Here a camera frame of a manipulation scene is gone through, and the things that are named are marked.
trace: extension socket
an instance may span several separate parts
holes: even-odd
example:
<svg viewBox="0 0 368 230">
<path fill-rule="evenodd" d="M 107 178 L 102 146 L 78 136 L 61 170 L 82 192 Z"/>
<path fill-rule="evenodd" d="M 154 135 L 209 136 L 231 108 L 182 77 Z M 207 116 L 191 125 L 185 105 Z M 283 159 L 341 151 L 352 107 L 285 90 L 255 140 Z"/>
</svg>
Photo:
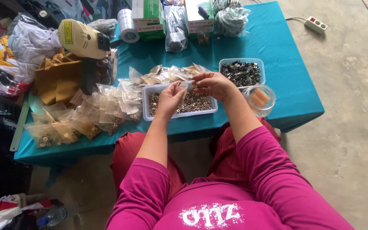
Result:
<svg viewBox="0 0 368 230">
<path fill-rule="evenodd" d="M 324 34 L 325 30 L 328 28 L 326 24 L 323 22 L 315 19 L 314 17 L 310 16 L 306 22 L 305 26 L 309 27 L 310 29 L 313 29 L 318 34 Z"/>
</svg>

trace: white plastic container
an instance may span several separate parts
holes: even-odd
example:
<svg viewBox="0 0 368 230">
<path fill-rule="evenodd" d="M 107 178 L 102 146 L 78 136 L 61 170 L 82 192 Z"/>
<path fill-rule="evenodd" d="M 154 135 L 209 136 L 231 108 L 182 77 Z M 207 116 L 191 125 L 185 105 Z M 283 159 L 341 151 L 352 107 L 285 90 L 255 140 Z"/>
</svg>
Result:
<svg viewBox="0 0 368 230">
<path fill-rule="evenodd" d="M 187 82 L 188 82 L 188 89 L 187 90 L 193 89 L 193 85 L 191 84 L 192 81 L 187 81 Z M 143 95 L 143 119 L 145 121 L 149 122 L 149 121 L 152 121 L 154 119 L 154 117 L 150 116 L 150 98 L 149 98 L 149 94 L 154 93 L 154 92 L 161 92 L 168 85 L 169 84 L 158 84 L 158 85 L 150 85 L 150 86 L 144 86 L 143 87 L 143 90 L 142 90 L 142 95 Z M 209 113 L 217 112 L 218 111 L 217 100 L 215 100 L 211 96 L 210 96 L 210 98 L 211 98 L 211 101 L 212 101 L 212 103 L 211 103 L 212 109 L 203 110 L 203 111 L 178 113 L 178 114 L 174 114 L 171 119 L 183 118 L 183 117 L 189 117 L 189 116 L 195 116 L 195 115 L 203 115 L 203 114 L 209 114 Z"/>
<path fill-rule="evenodd" d="M 263 66 L 263 61 L 261 59 L 256 59 L 256 58 L 231 58 L 231 59 L 222 59 L 220 60 L 219 63 L 219 71 L 221 73 L 221 66 L 222 64 L 231 64 L 235 61 L 240 61 L 240 62 L 247 62 L 247 63 L 258 63 L 258 67 L 261 70 L 261 84 L 265 84 L 265 68 Z M 238 89 L 244 89 L 244 88 L 248 88 L 249 86 L 243 86 L 243 87 L 238 87 Z"/>
</svg>

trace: gray floor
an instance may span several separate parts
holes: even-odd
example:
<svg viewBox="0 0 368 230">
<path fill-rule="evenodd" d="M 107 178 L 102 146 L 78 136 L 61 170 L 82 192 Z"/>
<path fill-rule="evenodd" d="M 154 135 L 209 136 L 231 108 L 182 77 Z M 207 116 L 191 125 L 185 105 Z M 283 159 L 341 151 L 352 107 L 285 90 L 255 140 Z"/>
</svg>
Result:
<svg viewBox="0 0 368 230">
<path fill-rule="evenodd" d="M 368 230 L 368 11 L 361 0 L 279 4 L 285 18 L 314 16 L 329 25 L 326 36 L 318 36 L 299 21 L 288 22 L 326 112 L 283 135 L 282 145 L 313 187 L 353 227 Z M 212 160 L 207 141 L 169 147 L 188 179 L 206 173 Z M 82 201 L 80 219 L 66 224 L 100 229 L 115 203 L 110 162 L 111 155 L 84 158 L 49 190 L 43 185 L 47 170 L 37 168 L 31 193 L 47 191 L 64 201 Z"/>
</svg>

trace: low table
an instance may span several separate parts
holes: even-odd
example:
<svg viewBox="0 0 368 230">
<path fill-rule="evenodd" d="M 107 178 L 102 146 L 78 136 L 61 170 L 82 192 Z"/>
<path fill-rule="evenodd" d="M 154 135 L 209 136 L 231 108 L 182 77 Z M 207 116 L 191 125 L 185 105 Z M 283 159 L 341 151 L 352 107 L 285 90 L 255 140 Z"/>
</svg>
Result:
<svg viewBox="0 0 368 230">
<path fill-rule="evenodd" d="M 185 67 L 194 62 L 211 71 L 218 71 L 218 63 L 222 59 L 258 58 L 264 62 L 266 84 L 276 94 L 273 110 L 266 118 L 273 127 L 289 132 L 321 116 L 324 108 L 279 4 L 270 2 L 247 5 L 245 8 L 252 13 L 248 17 L 249 34 L 242 37 L 213 36 L 211 44 L 206 47 L 189 42 L 187 49 L 179 53 L 166 52 L 164 39 L 120 44 L 117 78 L 128 78 L 129 66 L 146 74 L 156 65 Z M 219 102 L 216 113 L 172 119 L 167 134 L 170 142 L 210 137 L 227 121 L 224 107 Z M 30 112 L 26 123 L 29 122 L 33 122 Z M 93 141 L 84 137 L 78 143 L 40 149 L 24 130 L 15 160 L 61 169 L 76 163 L 81 156 L 109 154 L 123 133 L 145 133 L 150 124 L 144 120 L 139 125 L 129 121 L 111 137 L 103 132 Z"/>
</svg>

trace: electric cord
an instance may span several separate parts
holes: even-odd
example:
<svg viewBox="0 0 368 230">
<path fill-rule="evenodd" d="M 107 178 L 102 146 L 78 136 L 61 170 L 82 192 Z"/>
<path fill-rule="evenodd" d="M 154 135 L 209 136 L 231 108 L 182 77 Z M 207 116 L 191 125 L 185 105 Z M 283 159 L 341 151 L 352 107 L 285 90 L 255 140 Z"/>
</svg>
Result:
<svg viewBox="0 0 368 230">
<path fill-rule="evenodd" d="M 301 17 L 290 17 L 290 18 L 285 18 L 285 20 L 291 20 L 291 19 L 295 19 L 295 20 L 297 20 L 297 19 L 302 19 L 302 20 L 306 21 L 306 19 L 301 18 Z"/>
</svg>

